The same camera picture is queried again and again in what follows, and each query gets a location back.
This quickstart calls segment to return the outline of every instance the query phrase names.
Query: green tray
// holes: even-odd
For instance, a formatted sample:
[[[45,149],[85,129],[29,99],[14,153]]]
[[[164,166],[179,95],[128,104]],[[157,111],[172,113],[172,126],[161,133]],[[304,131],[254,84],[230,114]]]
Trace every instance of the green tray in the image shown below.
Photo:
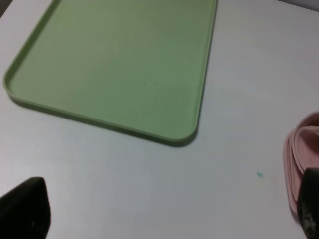
[[[169,142],[194,135],[217,0],[53,0],[8,69],[17,103]]]

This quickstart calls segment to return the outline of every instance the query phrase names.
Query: pink cloth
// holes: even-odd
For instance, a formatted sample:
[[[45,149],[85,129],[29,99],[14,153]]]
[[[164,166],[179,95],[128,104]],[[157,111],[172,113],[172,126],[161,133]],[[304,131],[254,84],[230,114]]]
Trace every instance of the pink cloth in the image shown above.
[[[306,168],[319,168],[319,112],[305,117],[284,145],[284,169],[290,208],[297,215],[301,178]]]

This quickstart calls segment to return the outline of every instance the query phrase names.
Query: dark object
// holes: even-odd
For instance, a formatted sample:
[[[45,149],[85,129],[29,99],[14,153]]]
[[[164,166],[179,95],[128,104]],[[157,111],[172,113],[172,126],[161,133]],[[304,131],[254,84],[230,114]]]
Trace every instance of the dark object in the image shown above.
[[[1,239],[44,239],[50,223],[43,178],[30,178],[0,198]]]
[[[300,6],[313,11],[319,11],[319,0],[279,0],[292,5]]]
[[[12,0],[0,0],[0,18],[6,11],[6,9],[10,6]]]
[[[297,201],[300,224],[307,239],[319,239],[319,169],[307,168]]]

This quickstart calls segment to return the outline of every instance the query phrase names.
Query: teal speck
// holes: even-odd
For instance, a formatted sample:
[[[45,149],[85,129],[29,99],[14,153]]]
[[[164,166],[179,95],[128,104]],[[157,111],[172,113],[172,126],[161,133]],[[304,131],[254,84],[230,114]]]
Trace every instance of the teal speck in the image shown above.
[[[263,177],[264,177],[264,175],[263,175],[261,172],[258,172],[258,173],[257,173],[257,176],[260,177],[260,178],[263,178]]]

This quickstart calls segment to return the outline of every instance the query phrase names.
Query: tabletop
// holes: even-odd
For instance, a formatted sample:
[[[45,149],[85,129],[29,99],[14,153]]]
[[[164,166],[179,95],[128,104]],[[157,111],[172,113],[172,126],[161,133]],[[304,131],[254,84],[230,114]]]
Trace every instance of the tabletop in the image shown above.
[[[1,76],[49,4],[13,0],[0,19]],[[43,176],[48,239],[305,238],[282,151],[319,107],[318,22],[276,0],[219,0],[198,135],[185,147],[26,109],[1,87],[0,195]]]

